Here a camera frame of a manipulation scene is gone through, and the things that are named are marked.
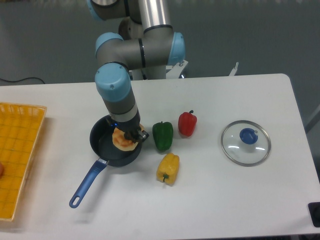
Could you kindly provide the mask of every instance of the yellow basket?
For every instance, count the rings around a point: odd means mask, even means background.
[[[0,220],[12,221],[47,107],[0,102]]]

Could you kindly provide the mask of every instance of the orange object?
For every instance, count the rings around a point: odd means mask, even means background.
[[[112,134],[112,143],[121,151],[133,151],[138,145],[138,142],[125,139],[125,132],[118,128],[115,128]]]
[[[0,220],[12,221],[47,107],[0,102]]]

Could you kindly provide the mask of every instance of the red bell pepper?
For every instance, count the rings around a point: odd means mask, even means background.
[[[193,115],[194,111],[184,112],[180,115],[178,121],[179,132],[182,135],[190,137],[195,130],[197,117]]]

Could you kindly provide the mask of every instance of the yellow bell pepper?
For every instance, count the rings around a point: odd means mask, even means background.
[[[178,155],[173,153],[165,155],[156,171],[157,179],[166,184],[174,184],[179,171],[179,161]]]

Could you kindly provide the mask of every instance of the pan handle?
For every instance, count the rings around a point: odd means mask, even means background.
[[[77,208],[81,203],[82,199],[86,195],[88,189],[90,188],[91,184],[96,179],[97,175],[106,168],[108,162],[99,158],[97,161],[94,162],[86,176],[84,177],[83,181],[81,182],[78,189],[75,191],[75,194],[71,198],[69,202],[69,206],[73,209]]]

